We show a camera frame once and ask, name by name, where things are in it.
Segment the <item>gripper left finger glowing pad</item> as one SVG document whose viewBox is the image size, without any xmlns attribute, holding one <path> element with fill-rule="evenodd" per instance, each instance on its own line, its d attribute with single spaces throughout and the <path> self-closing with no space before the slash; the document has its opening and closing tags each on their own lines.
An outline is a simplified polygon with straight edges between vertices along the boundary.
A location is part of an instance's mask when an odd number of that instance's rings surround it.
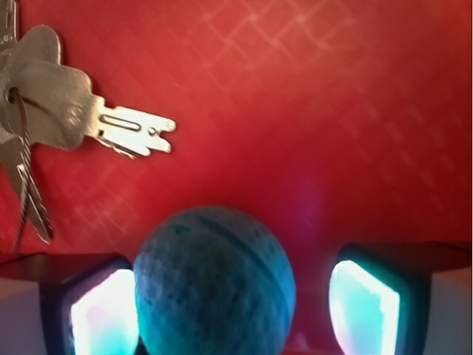
<svg viewBox="0 0 473 355">
<path fill-rule="evenodd" d="M 2 354 L 134 354 L 135 275 L 120 254 L 2 254 Z"/>
</svg>

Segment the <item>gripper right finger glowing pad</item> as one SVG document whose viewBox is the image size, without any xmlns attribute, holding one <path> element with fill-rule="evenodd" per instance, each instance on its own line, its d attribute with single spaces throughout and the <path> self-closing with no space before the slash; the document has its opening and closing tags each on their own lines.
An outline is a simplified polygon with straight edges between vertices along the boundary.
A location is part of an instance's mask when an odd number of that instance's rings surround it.
<svg viewBox="0 0 473 355">
<path fill-rule="evenodd" d="M 471 354 L 472 245 L 349 243 L 329 308 L 344 354 Z"/>
</svg>

